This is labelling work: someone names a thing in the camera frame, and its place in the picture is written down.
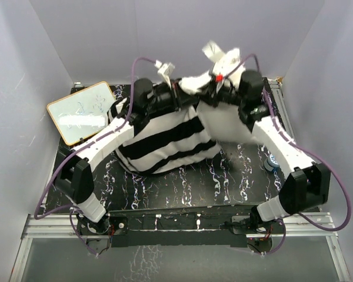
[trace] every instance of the whiteboard frame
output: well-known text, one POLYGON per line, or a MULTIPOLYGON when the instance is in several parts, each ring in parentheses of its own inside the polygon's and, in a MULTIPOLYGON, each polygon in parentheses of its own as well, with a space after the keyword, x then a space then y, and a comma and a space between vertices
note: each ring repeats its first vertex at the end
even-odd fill
MULTIPOLYGON (((73 96, 73 95, 79 94, 79 93, 81 93, 81 92, 83 92, 83 91, 85 91, 85 90, 88 90, 89 88, 92 88, 92 87, 97 86, 97 85, 102 84, 102 83, 104 83, 104 84, 107 85, 108 89, 109 89, 110 92, 111 92, 112 97, 114 97, 114 100, 116 100, 114 94, 112 93, 112 90, 111 90, 109 84, 108 84, 106 81, 101 81, 101 82, 98 82, 98 83, 96 83, 96 84, 94 84, 94 85, 92 85, 92 86, 89 86, 89 87, 84 88, 84 89, 82 89, 82 90, 80 90, 80 91, 77 91, 77 92, 75 92, 75 93, 73 93, 73 94, 70 94, 70 95, 68 95, 68 96, 66 96, 66 97, 63 97, 63 98, 61 98, 61 99, 59 99, 59 100, 53 101, 53 102, 51 102, 51 103, 49 103, 49 104, 47 105, 47 107, 46 107, 46 108, 47 108, 47 112, 48 112, 48 114, 50 115, 52 121, 54 122, 56 128, 58 129, 58 132, 59 132, 60 135, 61 135, 61 138, 63 138, 63 141, 64 141, 64 143, 65 143, 66 145, 68 145, 68 146, 73 146, 73 145, 79 143, 80 140, 77 140, 75 143, 68 143, 68 142, 65 140, 64 135, 63 135, 63 133, 62 133, 62 130, 60 129, 60 127, 59 127, 58 123, 56 122, 56 120, 54 119, 53 115, 51 114, 51 112, 50 112, 50 110, 49 110, 49 107, 50 107, 52 104, 54 104, 54 103, 58 103, 58 102, 61 101, 61 100, 70 98, 70 97, 73 96)), ((92 134, 90 134, 90 135, 88 135, 88 136, 83 137, 84 140, 86 140, 86 139, 88 139, 88 138, 90 138, 90 137, 96 135, 96 134, 97 134, 98 132, 100 132, 102 129, 97 130, 96 132, 94 132, 94 133, 92 133, 92 134)))

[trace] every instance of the robotic arm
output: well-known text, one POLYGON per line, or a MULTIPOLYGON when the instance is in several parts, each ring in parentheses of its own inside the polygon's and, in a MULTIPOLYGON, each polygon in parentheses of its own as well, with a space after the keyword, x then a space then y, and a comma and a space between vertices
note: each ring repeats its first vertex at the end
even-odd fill
MULTIPOLYGON (((235 123, 233 128, 242 126, 245 128, 242 129, 243 134, 264 144, 277 159, 285 176, 286 181, 279 195, 254 206, 250 217, 242 222, 245 227, 256 229, 266 226, 277 218, 327 201, 330 171, 291 146, 292 139, 283 130, 277 117, 270 115, 264 102, 268 97, 263 98, 262 95, 264 81, 261 74, 255 70, 245 70, 241 65, 238 67, 239 49, 224 54, 210 42, 203 51, 214 62, 211 70, 198 77, 170 80, 172 65, 161 66, 157 62, 158 73, 164 82, 157 85, 149 79, 135 82, 134 111, 129 123, 115 132, 128 113, 128 101, 124 99, 114 104, 109 111, 111 122, 104 130, 73 148, 78 153, 62 168, 54 184, 79 207, 91 231, 102 234, 109 227, 109 215, 94 194, 93 172, 98 164, 120 145, 134 138, 154 116, 180 111, 199 101, 203 101, 212 111, 222 104, 235 108, 231 116, 235 123)), ((209 127, 209 119, 204 118, 204 113, 201 119, 209 127)), ((72 152, 61 149, 58 153, 60 157, 66 158, 72 152)))

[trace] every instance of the glass panel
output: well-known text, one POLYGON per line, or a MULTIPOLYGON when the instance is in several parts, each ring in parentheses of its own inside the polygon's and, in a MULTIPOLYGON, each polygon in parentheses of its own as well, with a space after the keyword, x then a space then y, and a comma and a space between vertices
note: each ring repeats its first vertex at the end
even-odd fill
POLYGON ((97 259, 77 239, 34 239, 22 281, 338 281, 325 237, 288 237, 265 257, 247 252, 139 246, 109 249, 97 259))

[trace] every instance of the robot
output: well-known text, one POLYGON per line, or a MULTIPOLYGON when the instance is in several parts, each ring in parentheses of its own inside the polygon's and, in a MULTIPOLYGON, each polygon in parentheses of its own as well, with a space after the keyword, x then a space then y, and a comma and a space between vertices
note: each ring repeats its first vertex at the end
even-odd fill
POLYGON ((133 103, 116 101, 101 132, 58 152, 69 159, 54 185, 80 209, 91 232, 109 228, 110 215, 94 195, 93 172, 114 151, 125 170, 148 175, 212 158, 219 142, 265 145, 279 163, 284 185, 277 197, 253 206, 232 226, 258 229, 327 202, 331 172, 291 146, 293 139, 272 115, 260 71, 246 69, 237 48, 224 53, 209 42, 203 52, 213 67, 200 76, 171 79, 174 66, 154 62, 163 82, 136 80, 133 103))

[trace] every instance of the cable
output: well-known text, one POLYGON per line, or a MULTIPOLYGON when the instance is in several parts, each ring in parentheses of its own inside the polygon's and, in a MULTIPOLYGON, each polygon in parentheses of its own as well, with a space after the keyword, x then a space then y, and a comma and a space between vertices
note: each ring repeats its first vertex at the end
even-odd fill
POLYGON ((61 169, 64 167, 64 165, 65 165, 67 162, 69 162, 69 160, 70 160, 71 158, 73 158, 76 154, 78 154, 78 153, 81 152, 82 150, 84 150, 84 149, 86 149, 86 148, 92 146, 94 143, 95 143, 95 142, 92 141, 91 143, 89 143, 89 144, 87 144, 87 145, 81 147, 80 149, 78 149, 78 150, 72 152, 68 157, 66 157, 66 158, 62 161, 62 163, 61 163, 61 164, 58 166, 58 168, 54 171, 54 173, 52 174, 52 176, 51 176, 49 182, 48 182, 47 185, 46 185, 46 188, 44 189, 44 191, 43 191, 43 193, 42 193, 41 198, 39 199, 38 204, 36 205, 35 212, 34 212, 34 218, 35 218, 35 219, 37 219, 37 220, 38 220, 38 219, 44 219, 46 216, 49 216, 51 213, 54 213, 54 212, 57 212, 57 211, 59 211, 59 210, 65 209, 65 208, 67 208, 67 207, 72 207, 72 206, 73 206, 73 204, 66 204, 66 205, 64 205, 64 206, 57 207, 56 209, 50 210, 49 212, 47 212, 47 213, 45 213, 45 214, 38 215, 39 209, 41 208, 41 204, 42 204, 42 202, 43 202, 43 199, 45 198, 46 194, 47 194, 48 191, 50 190, 52 184, 54 183, 54 181, 55 181, 55 179, 56 179, 56 177, 57 177, 57 175, 59 174, 59 172, 61 171, 61 169))
POLYGON ((277 219, 276 221, 282 226, 282 239, 276 248, 274 248, 273 250, 270 250, 269 253, 266 253, 266 254, 273 254, 276 251, 278 251, 281 248, 281 246, 284 244, 285 238, 287 237, 287 228, 285 227, 285 223, 281 219, 277 219))
POLYGON ((302 214, 302 213, 298 213, 301 217, 303 217, 306 221, 308 221, 309 223, 311 223, 312 225, 314 225, 315 227, 321 229, 321 230, 325 230, 325 231, 339 231, 339 230, 342 230, 345 226, 348 225, 350 219, 351 219, 351 216, 352 216, 352 203, 351 203, 351 200, 349 198, 349 194, 348 194, 348 191, 347 191, 347 188, 345 187, 344 183, 342 182, 341 178, 338 176, 338 173, 335 171, 335 169, 329 164, 327 163, 322 157, 319 157, 317 156, 316 154, 310 152, 309 150, 306 150, 304 148, 302 148, 301 146, 298 146, 296 143, 294 142, 291 142, 285 135, 284 133, 282 132, 282 130, 280 130, 279 126, 277 125, 277 122, 276 122, 276 116, 275 116, 275 113, 273 111, 273 107, 271 105, 271 98, 269 96, 269 93, 263 89, 263 95, 265 96, 265 101, 268 105, 268 108, 269 108, 269 113, 271 114, 271 117, 272 117, 272 122, 273 122, 273 125, 274 127, 276 128, 276 130, 278 131, 278 133, 280 134, 280 136, 285 140, 287 141, 292 147, 298 149, 298 150, 301 150, 303 152, 305 152, 306 154, 316 158, 317 160, 319 160, 322 164, 324 164, 332 173, 332 175, 336 178, 336 181, 339 183, 340 185, 340 188, 344 194, 344 197, 345 197, 345 201, 347 203, 347 216, 344 220, 344 222, 338 226, 338 227, 334 227, 334 228, 329 228, 329 227, 324 227, 324 226, 321 226, 319 225, 318 223, 315 223, 313 222, 311 219, 309 219, 306 215, 302 214))
POLYGON ((128 113, 125 117, 125 121, 124 123, 117 128, 117 130, 120 130, 124 127, 124 125, 127 123, 128 119, 129 119, 129 116, 131 115, 132 113, 132 107, 134 105, 134 88, 135 88, 135 67, 136 67, 136 63, 138 61, 147 61, 147 62, 150 62, 150 63, 153 63, 153 65, 156 64, 156 61, 155 60, 152 60, 152 59, 148 59, 146 57, 138 57, 137 59, 135 59, 134 63, 132 64, 132 69, 131 69, 131 95, 130 95, 130 100, 129 100, 129 109, 128 109, 128 113))
POLYGON ((86 246, 86 248, 88 249, 88 251, 89 251, 90 253, 92 253, 93 255, 95 255, 96 257, 98 257, 99 254, 98 254, 95 250, 93 250, 92 248, 90 248, 90 246, 88 245, 88 243, 84 240, 84 238, 81 237, 81 235, 78 233, 78 231, 77 231, 75 225, 73 224, 72 215, 73 215, 74 209, 77 209, 77 207, 72 206, 72 207, 71 207, 71 211, 69 212, 69 222, 71 223, 72 229, 73 229, 73 231, 75 232, 75 234, 77 235, 77 237, 80 239, 80 241, 82 241, 82 243, 86 246))
POLYGON ((271 233, 272 233, 272 230, 273 230, 273 228, 272 228, 272 226, 271 226, 271 228, 270 228, 269 230, 267 230, 266 235, 265 235, 263 238, 260 238, 260 240, 261 240, 261 241, 268 240, 269 237, 270 237, 270 235, 271 235, 271 233))
POLYGON ((108 230, 108 240, 107 240, 107 245, 106 245, 106 247, 104 248, 104 249, 102 249, 100 252, 99 252, 99 256, 104 252, 104 251, 107 251, 108 249, 110 249, 110 245, 111 245, 111 243, 112 243, 112 236, 114 235, 114 227, 113 226, 111 226, 110 228, 109 228, 109 230, 108 230))
POLYGON ((231 76, 234 72, 237 71, 237 69, 239 69, 239 67, 241 65, 243 65, 249 58, 253 57, 254 60, 255 60, 255 63, 257 65, 257 69, 258 69, 258 72, 260 72, 260 67, 259 67, 259 61, 258 61, 258 57, 255 55, 255 54, 249 54, 248 56, 246 56, 246 58, 243 59, 243 61, 240 61, 239 64, 230 72, 228 73, 227 75, 224 76, 224 78, 228 78, 229 76, 231 76))
POLYGON ((256 251, 258 251, 259 254, 261 253, 261 251, 259 251, 259 249, 256 248, 253 244, 247 243, 247 245, 253 247, 256 251))

